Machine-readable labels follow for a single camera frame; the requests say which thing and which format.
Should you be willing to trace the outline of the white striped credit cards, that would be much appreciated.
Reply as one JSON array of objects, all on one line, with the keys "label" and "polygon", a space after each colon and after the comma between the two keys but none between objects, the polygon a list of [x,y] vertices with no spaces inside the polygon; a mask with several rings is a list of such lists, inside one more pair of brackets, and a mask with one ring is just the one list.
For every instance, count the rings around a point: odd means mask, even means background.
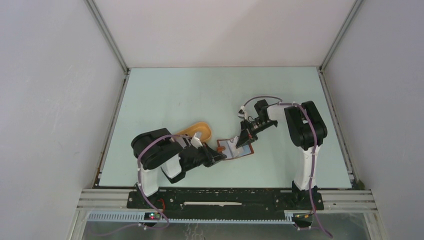
[{"label": "white striped credit cards", "polygon": [[227,144],[228,144],[228,148],[229,151],[231,153],[231,156],[233,158],[237,158],[239,157],[241,154],[244,153],[244,148],[243,147],[237,147],[237,142],[239,140],[238,136],[234,136],[233,138],[230,138],[229,140],[227,140]]}]

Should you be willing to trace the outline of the brown leather card holder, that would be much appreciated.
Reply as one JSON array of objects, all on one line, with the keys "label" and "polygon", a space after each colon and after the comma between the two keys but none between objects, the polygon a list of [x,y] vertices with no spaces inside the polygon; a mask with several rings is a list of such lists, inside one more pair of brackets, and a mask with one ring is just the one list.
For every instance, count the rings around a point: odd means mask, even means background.
[{"label": "brown leather card holder", "polygon": [[251,144],[242,147],[236,147],[239,137],[235,136],[230,139],[218,139],[216,141],[216,151],[226,155],[225,161],[234,160],[254,154],[254,150]]}]

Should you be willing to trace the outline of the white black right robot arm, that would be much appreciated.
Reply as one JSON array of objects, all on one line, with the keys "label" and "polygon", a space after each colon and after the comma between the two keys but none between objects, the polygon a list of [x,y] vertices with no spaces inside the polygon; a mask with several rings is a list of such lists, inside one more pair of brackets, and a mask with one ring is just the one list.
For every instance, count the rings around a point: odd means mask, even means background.
[{"label": "white black right robot arm", "polygon": [[254,104],[257,117],[250,120],[246,107],[252,100],[245,102],[238,111],[240,134],[236,138],[235,148],[241,148],[258,140],[258,133],[271,126],[277,126],[278,121],[285,120],[292,143],[302,151],[303,159],[293,180],[298,189],[291,194],[291,204],[297,209],[304,209],[311,202],[307,192],[317,184],[315,180],[317,155],[324,139],[328,135],[324,123],[313,101],[301,104],[284,103],[281,99],[277,103],[268,104],[266,96],[255,97]]}]

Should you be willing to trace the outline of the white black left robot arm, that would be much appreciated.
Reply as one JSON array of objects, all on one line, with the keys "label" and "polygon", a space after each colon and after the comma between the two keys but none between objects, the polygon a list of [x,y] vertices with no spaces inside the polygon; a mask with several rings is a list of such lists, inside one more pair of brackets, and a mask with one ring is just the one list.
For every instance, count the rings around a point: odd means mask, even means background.
[{"label": "white black left robot arm", "polygon": [[136,136],[131,147],[137,158],[138,201],[145,208],[158,202],[159,173],[172,184],[185,178],[197,167],[210,168],[227,156],[201,141],[200,131],[189,134],[171,134],[167,128],[145,132]]}]

